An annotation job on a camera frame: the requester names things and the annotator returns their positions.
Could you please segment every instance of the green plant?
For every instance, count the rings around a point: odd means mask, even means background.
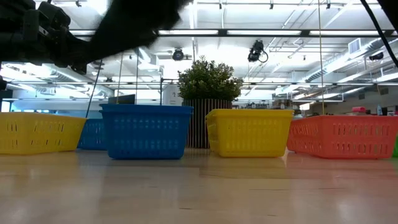
[[[234,68],[225,63],[216,64],[201,56],[191,68],[178,71],[178,94],[184,100],[218,99],[233,101],[241,94],[241,78],[234,78]]]

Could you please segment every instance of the striped planter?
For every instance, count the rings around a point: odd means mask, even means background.
[[[187,147],[209,149],[206,115],[213,109],[232,109],[232,102],[226,100],[200,99],[184,100],[183,106],[192,106],[193,115],[188,130]]]

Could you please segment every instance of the laundry basket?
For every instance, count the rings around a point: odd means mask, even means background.
[[[398,157],[398,135],[396,139],[396,145],[394,147],[394,153],[392,154],[393,157]]]
[[[108,155],[114,159],[179,159],[192,107],[102,105]]]
[[[390,158],[398,118],[314,116],[292,121],[288,149],[329,159]]]
[[[102,119],[88,119],[81,132],[79,149],[106,150],[105,127]]]
[[[72,151],[85,118],[40,113],[0,113],[0,154]]]
[[[212,110],[210,148],[223,157],[283,156],[292,118],[292,110]]]

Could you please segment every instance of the red basket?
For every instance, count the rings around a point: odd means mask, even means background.
[[[314,116],[292,121],[287,148],[328,159],[390,158],[398,117]]]

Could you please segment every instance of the ceiling pipe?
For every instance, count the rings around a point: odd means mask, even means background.
[[[389,43],[391,44],[396,40],[398,39],[390,39]],[[367,57],[368,55],[377,52],[384,46],[384,43],[380,38],[367,41],[365,43],[362,42],[361,44],[362,46],[360,53],[355,53],[351,55],[347,49],[344,52],[338,54],[337,56],[327,60],[323,64],[323,69],[321,68],[321,66],[318,66],[307,72],[306,76],[301,80],[299,80],[298,82],[306,82],[306,83],[312,82],[314,79],[319,78],[322,75],[327,75],[331,72],[334,72],[337,69],[343,68],[344,66],[347,66],[355,62],[359,58]],[[276,95],[289,93],[297,89],[298,87],[299,87],[298,85],[280,87],[276,89],[275,93]]]
[[[75,73],[74,71],[70,70],[69,68],[58,68],[58,67],[54,68],[54,65],[52,66],[50,64],[43,64],[43,66],[50,67],[52,70],[56,71],[60,75],[70,78],[76,82],[94,82],[94,80],[84,77],[83,75],[79,75],[79,74]],[[106,86],[98,85],[98,86],[96,86],[96,88],[98,90],[105,92],[108,97],[114,96],[114,91]]]

